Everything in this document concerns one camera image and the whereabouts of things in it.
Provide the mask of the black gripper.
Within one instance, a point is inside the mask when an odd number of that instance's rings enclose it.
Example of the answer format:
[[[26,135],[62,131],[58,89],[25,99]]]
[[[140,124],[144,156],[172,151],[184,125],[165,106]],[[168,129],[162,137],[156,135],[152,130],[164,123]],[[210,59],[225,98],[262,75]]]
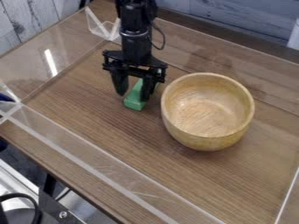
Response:
[[[128,75],[142,78],[140,100],[146,102],[154,92],[157,82],[164,83],[168,64],[154,56],[150,56],[144,61],[128,61],[121,51],[105,50],[102,57],[102,69],[110,73],[116,93],[120,96],[125,94],[128,89]]]

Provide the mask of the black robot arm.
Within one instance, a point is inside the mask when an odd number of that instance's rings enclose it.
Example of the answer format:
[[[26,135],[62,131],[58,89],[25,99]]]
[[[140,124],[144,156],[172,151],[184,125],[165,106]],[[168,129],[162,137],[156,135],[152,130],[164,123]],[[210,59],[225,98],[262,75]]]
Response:
[[[114,0],[120,19],[121,50],[102,52],[102,69],[109,71],[118,95],[128,90],[128,77],[142,80],[140,100],[146,102],[157,83],[164,83],[166,63],[152,55],[152,48],[164,49],[165,36],[154,25],[154,0]]]

